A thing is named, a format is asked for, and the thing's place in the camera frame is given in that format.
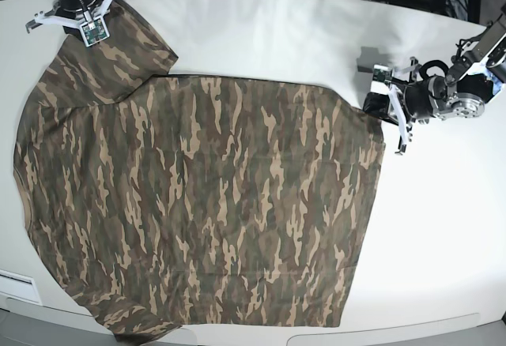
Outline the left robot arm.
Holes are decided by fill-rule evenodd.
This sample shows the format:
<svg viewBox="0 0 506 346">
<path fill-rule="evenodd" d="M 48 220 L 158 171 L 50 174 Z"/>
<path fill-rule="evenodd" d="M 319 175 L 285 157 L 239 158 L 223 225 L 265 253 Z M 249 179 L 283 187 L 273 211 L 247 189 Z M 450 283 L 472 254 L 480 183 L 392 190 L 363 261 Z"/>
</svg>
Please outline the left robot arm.
<svg viewBox="0 0 506 346">
<path fill-rule="evenodd" d="M 397 153 L 411 141 L 413 125 L 431 119 L 477 118 L 505 90 L 505 13 L 477 36 L 461 39 L 451 65 L 420 64 L 412 57 L 404 69 L 374 65 L 363 111 L 398 127 Z"/>
</svg>

